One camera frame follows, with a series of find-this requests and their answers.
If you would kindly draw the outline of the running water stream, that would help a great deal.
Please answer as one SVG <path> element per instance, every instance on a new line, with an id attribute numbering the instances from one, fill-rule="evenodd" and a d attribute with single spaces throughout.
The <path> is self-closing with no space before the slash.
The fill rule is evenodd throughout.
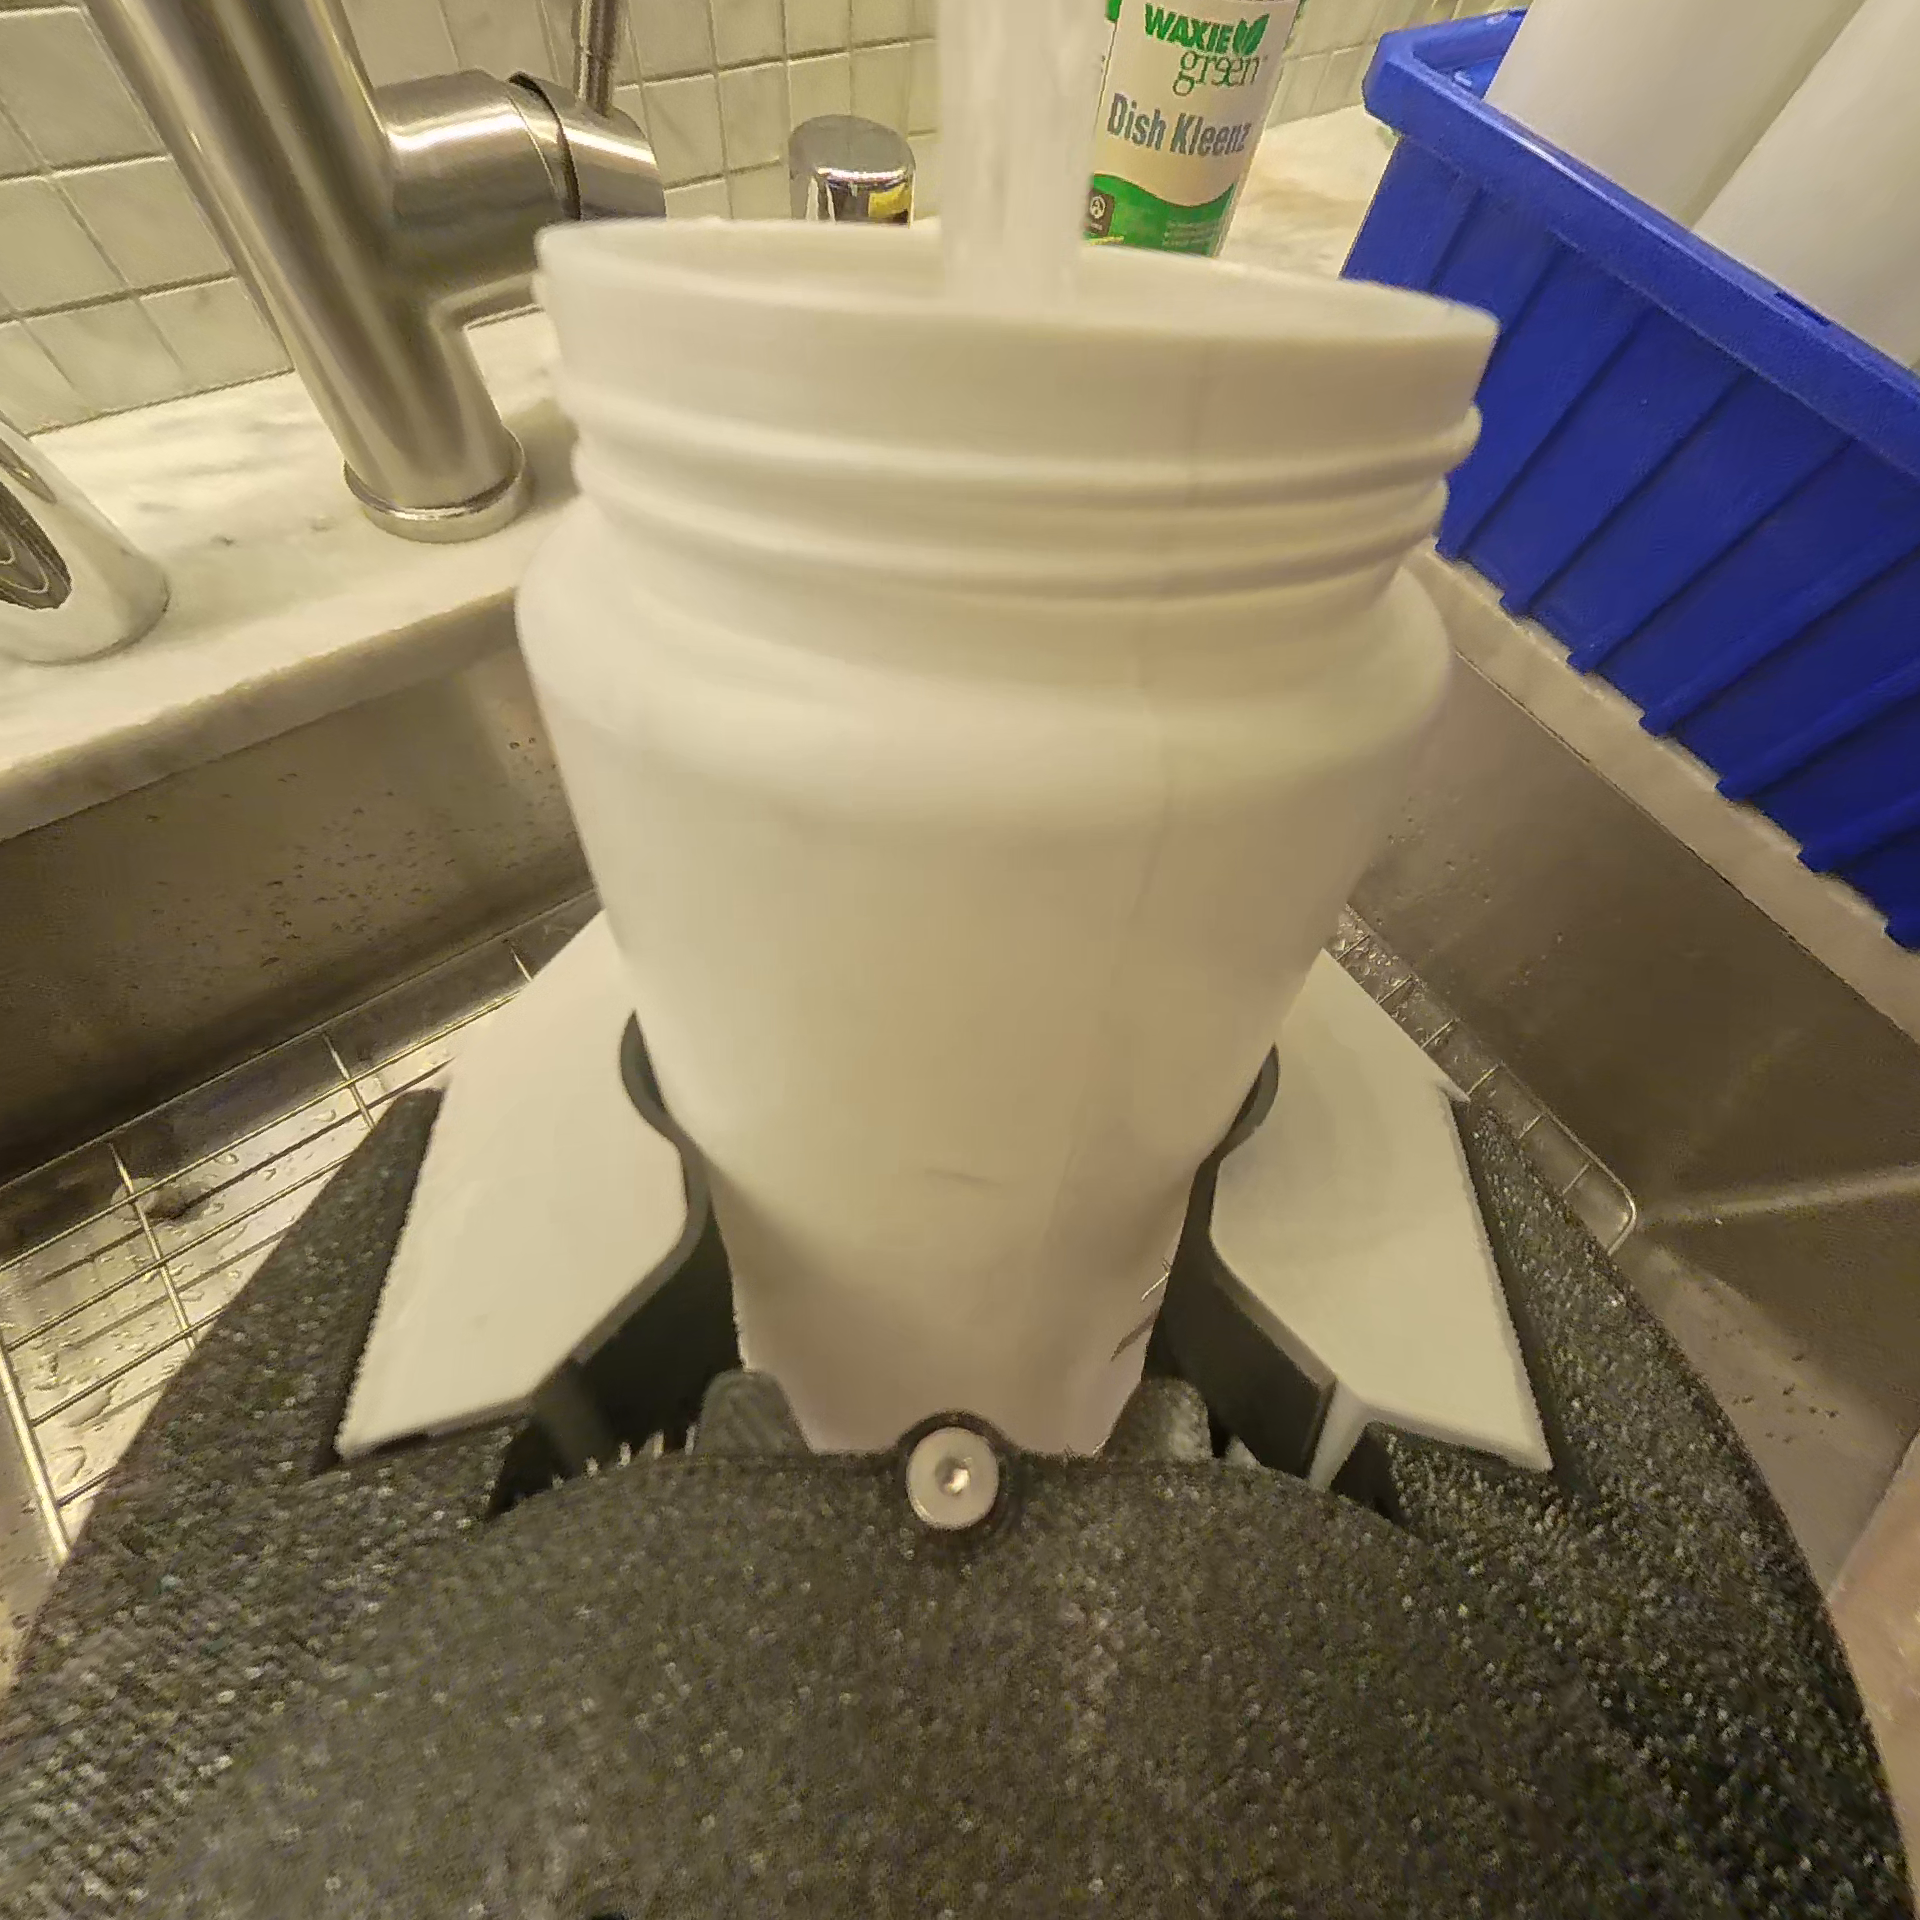
<path id="1" fill-rule="evenodd" d="M 976 312 L 1058 305 L 1085 252 L 1099 3 L 942 3 L 942 234 L 948 294 Z"/>

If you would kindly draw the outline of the chrome counter cap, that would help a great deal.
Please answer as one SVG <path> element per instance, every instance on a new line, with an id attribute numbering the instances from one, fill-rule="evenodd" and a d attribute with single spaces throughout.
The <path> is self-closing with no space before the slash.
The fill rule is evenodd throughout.
<path id="1" fill-rule="evenodd" d="M 915 220 L 917 156 L 906 134 L 872 120 L 829 112 L 787 140 L 791 218 L 799 224 L 888 224 Z"/>
<path id="2" fill-rule="evenodd" d="M 2 420 L 2 657 L 70 665 L 144 640 L 168 609 L 158 563 Z"/>

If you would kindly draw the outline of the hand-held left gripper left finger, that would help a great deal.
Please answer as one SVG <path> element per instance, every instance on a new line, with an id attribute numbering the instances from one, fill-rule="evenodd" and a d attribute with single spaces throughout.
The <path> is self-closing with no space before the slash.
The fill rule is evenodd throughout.
<path id="1" fill-rule="evenodd" d="M 592 917 L 447 1067 L 338 1456 L 526 1420 L 612 1459 L 736 1364 L 707 1164 Z"/>

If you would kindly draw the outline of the dish soap pump bottle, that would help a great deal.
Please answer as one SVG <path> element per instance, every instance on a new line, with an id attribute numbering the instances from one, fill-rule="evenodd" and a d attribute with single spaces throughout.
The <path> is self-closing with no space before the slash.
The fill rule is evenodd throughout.
<path id="1" fill-rule="evenodd" d="M 1280 89 L 1299 3 L 1108 3 L 1085 240 L 1216 257 Z"/>

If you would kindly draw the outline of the white plastic bottle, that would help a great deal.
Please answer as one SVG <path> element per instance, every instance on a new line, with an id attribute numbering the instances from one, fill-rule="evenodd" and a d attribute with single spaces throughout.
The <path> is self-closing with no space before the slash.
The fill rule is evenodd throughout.
<path id="1" fill-rule="evenodd" d="M 1804 308 L 1916 369 L 1916 3 L 1861 4 L 1696 234 Z"/>
<path id="2" fill-rule="evenodd" d="M 1448 676 L 1496 322 L 925 229 L 542 234 L 517 629 L 736 1344 L 820 1454 L 1090 1454 Z"/>
<path id="3" fill-rule="evenodd" d="M 1752 140 L 1859 3 L 1535 3 L 1486 102 L 1560 146 Z"/>

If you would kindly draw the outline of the stainless steel faucet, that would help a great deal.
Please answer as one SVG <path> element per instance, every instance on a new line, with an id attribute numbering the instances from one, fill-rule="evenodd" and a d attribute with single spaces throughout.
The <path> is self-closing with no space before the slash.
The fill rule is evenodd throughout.
<path id="1" fill-rule="evenodd" d="M 573 8 L 573 86 L 375 86 L 343 4 L 86 4 L 391 537 L 461 544 L 523 515 L 531 469 L 467 332 L 527 299 L 542 229 L 666 216 L 612 110 L 623 11 Z"/>

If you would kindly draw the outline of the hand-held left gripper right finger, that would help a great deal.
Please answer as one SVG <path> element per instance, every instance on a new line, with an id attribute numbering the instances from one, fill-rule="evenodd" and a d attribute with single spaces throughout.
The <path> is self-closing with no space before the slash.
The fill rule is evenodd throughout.
<path id="1" fill-rule="evenodd" d="M 1195 1179 L 1150 1349 L 1255 1464 L 1339 1474 L 1384 1427 L 1550 1469 L 1462 1115 L 1318 960 Z"/>

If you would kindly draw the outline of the blue plastic bin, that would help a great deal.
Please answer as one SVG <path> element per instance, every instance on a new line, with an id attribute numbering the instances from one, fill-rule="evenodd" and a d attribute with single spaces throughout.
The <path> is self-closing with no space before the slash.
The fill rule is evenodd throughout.
<path id="1" fill-rule="evenodd" d="M 1917 388 L 1484 101 L 1523 14 L 1384 35 L 1343 274 L 1496 342 L 1437 554 L 1917 946 Z"/>

